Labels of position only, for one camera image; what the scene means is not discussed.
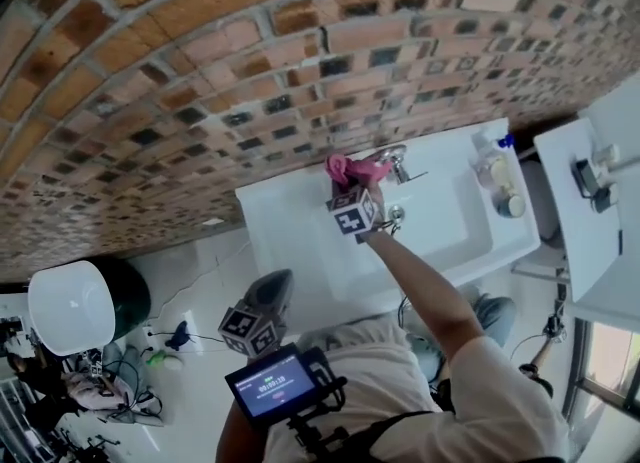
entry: black device on table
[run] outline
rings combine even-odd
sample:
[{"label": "black device on table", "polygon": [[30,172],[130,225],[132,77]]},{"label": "black device on table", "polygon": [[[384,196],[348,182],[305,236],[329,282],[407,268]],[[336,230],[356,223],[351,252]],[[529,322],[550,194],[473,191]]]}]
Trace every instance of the black device on table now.
[{"label": "black device on table", "polygon": [[[315,417],[340,411],[345,403],[343,387],[347,378],[335,376],[319,348],[300,353],[294,344],[289,344],[229,374],[225,380],[256,429],[265,430],[289,419],[287,425],[297,432],[300,445],[317,456],[329,455],[329,444],[349,436],[344,428],[337,428],[323,439],[317,428],[307,424]],[[324,401],[332,395],[335,404],[326,404]]]}]

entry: sink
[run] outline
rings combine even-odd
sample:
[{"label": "sink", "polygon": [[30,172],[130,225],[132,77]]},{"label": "sink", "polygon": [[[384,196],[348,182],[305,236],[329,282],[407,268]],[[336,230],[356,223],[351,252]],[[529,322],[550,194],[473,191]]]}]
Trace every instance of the sink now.
[{"label": "sink", "polygon": [[[525,215],[498,215],[491,192],[477,180],[474,141],[497,139],[506,119],[404,142],[404,166],[418,178],[383,180],[385,208],[404,212],[395,238],[461,286],[535,250],[540,240],[518,159],[505,153]],[[351,156],[361,159],[371,152]],[[294,293],[290,333],[300,333],[397,308],[398,286],[366,244],[344,236],[325,202],[331,182],[321,165],[238,189],[258,269],[289,268]]]}]

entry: t-shirt sleeve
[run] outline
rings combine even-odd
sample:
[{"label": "t-shirt sleeve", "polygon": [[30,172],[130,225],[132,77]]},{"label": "t-shirt sleeve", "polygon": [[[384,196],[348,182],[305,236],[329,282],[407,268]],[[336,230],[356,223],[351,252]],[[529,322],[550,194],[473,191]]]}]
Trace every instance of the t-shirt sleeve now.
[{"label": "t-shirt sleeve", "polygon": [[468,342],[451,361],[451,401],[470,439],[515,461],[568,458],[568,426],[549,395],[489,337]]}]

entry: pink cloth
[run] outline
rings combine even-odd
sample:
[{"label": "pink cloth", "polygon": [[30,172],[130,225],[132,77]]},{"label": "pink cloth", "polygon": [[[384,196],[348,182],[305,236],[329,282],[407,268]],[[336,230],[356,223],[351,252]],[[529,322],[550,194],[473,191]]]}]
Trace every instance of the pink cloth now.
[{"label": "pink cloth", "polygon": [[327,157],[324,163],[327,173],[332,180],[342,186],[349,185],[349,177],[355,178],[361,184],[366,184],[371,180],[380,182],[391,170],[391,163],[378,166],[374,161],[362,159],[354,161],[341,154],[334,154]]}]

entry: brick wall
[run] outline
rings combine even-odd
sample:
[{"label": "brick wall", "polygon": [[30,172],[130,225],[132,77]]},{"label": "brick wall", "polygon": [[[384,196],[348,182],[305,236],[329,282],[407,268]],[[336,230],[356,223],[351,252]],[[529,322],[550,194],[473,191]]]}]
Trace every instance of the brick wall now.
[{"label": "brick wall", "polygon": [[638,0],[0,0],[0,280],[241,219],[233,190],[640,67]]}]

